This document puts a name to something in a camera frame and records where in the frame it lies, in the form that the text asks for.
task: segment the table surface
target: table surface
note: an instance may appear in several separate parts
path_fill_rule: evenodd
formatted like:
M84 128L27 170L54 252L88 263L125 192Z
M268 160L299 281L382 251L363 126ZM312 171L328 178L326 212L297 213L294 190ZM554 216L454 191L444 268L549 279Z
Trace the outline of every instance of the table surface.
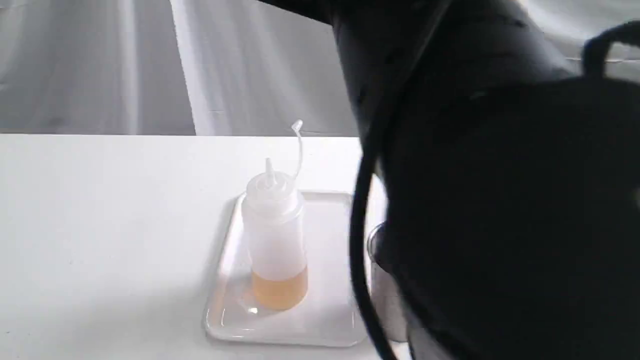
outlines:
M351 192L355 138L306 138L301 189ZM376 359L243 345L203 314L232 211L295 138L0 135L1 359ZM376 182L368 227L383 218ZM395 345L409 359L405 345Z

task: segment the handle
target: handle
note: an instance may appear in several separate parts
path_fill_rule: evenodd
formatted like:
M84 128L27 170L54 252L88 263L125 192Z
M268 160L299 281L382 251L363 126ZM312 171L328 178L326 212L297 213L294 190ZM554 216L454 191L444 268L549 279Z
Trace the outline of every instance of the handle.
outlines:
M616 42L640 47L640 20L616 26L587 41L582 50L582 69L585 76L604 77L607 55Z

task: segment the gray fabric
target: gray fabric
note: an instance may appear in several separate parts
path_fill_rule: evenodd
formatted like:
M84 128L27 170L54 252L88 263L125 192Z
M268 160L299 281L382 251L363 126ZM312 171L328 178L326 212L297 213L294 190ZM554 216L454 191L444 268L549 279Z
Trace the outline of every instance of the gray fabric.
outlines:
M567 57L636 0L520 0ZM640 50L613 76L640 81ZM0 132L355 136L331 29L255 0L0 0Z

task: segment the metal cup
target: metal cup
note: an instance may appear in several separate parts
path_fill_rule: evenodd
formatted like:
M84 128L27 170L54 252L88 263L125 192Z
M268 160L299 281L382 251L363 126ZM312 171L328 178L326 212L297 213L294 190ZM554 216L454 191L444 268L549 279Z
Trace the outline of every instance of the metal cup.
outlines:
M387 337L406 343L406 320L396 281L385 271L383 254L379 251L384 236L385 223L376 226L367 240L367 252L371 259L371 300Z

